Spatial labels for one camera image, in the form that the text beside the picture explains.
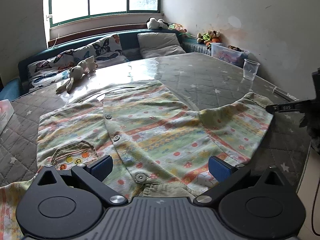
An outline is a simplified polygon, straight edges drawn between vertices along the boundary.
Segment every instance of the black cable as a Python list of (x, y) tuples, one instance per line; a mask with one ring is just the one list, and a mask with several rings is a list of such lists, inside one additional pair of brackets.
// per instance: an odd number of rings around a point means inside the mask
[(318, 196), (319, 185), (320, 185), (320, 176), (319, 176), (319, 179), (318, 179), (318, 185), (317, 185), (317, 189), (316, 189), (316, 194), (315, 194), (315, 197), (314, 197), (314, 199), (313, 199), (312, 212), (311, 212), (311, 227), (312, 227), (312, 232), (313, 232), (316, 236), (320, 236), (320, 234), (318, 234), (318, 233), (315, 231), (315, 228), (314, 228), (314, 226), (313, 226), (313, 214), (314, 214), (314, 210), (315, 210), (316, 199), (317, 199), (317, 196)]

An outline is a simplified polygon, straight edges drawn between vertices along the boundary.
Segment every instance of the stuffed bunny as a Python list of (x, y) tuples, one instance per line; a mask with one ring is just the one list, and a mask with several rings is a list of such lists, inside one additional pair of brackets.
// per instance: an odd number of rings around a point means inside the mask
[(77, 65), (75, 67), (71, 67), (69, 69), (69, 77), (70, 79), (64, 83), (62, 86), (58, 87), (56, 92), (63, 92), (66, 90), (68, 93), (71, 91), (73, 82), (76, 80), (80, 80), (82, 78), (82, 75), (84, 74), (84, 71), (81, 66)]
[(94, 56), (86, 58), (83, 61), (80, 61), (78, 66), (81, 66), (84, 73), (86, 73), (86, 74), (94, 71), (96, 68), (96, 63), (94, 62)]
[(91, 56), (83, 61), (80, 61), (79, 64), (75, 67), (69, 69), (69, 77), (66, 83), (58, 87), (56, 92), (63, 92), (66, 90), (68, 93), (71, 91), (74, 81), (80, 80), (83, 74), (87, 74), (95, 70), (96, 64), (94, 62), (94, 56)]

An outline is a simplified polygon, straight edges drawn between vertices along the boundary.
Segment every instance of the gray pillow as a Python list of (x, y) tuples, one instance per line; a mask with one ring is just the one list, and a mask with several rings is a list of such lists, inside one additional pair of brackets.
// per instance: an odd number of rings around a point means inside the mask
[(139, 33), (137, 36), (143, 58), (186, 53), (175, 33)]

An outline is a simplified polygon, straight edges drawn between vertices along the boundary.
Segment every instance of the mattress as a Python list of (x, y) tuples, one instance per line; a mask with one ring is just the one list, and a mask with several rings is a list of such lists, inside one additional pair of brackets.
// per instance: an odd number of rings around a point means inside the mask
[[(272, 91), (274, 85), (256, 76), (243, 79), (243, 70), (202, 53), (142, 59), (97, 70), (75, 83), (71, 94), (56, 94), (60, 82), (26, 94), (14, 102), (14, 114), (0, 135), (0, 186), (31, 179), (37, 172), (36, 142), (39, 117), (64, 105), (110, 90), (160, 80), (192, 110), (216, 108), (242, 98), (248, 92), (285, 100)], [(299, 113), (276, 113), (268, 132), (249, 166), (263, 171), (277, 165), (290, 184), (298, 189), (308, 155), (309, 136), (299, 128)]]

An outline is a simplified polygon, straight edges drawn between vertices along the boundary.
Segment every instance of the blue gripper pad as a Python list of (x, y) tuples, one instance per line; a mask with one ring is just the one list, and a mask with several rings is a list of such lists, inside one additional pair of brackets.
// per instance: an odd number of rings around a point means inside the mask
[(87, 171), (100, 181), (103, 181), (111, 173), (112, 169), (113, 160), (109, 155), (100, 158), (87, 167)]
[(218, 182), (224, 181), (237, 170), (237, 168), (231, 166), (216, 156), (211, 156), (209, 158), (208, 166), (209, 172), (216, 178)]

